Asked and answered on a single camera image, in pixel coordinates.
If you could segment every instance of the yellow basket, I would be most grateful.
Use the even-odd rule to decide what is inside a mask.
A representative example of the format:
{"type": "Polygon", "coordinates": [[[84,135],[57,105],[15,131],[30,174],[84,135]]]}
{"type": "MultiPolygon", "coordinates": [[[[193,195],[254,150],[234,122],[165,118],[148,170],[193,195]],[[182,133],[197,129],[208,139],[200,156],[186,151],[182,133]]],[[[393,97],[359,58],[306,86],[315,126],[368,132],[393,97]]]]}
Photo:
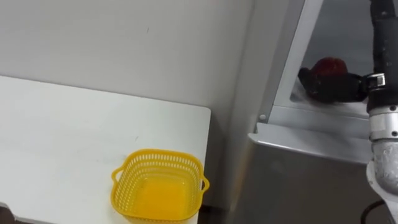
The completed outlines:
{"type": "Polygon", "coordinates": [[[191,218],[210,186],[197,158],[160,149],[132,153],[112,173],[112,179],[114,209],[125,216],[153,221],[180,222],[191,218]],[[117,181],[116,175],[121,171],[117,181]]]}

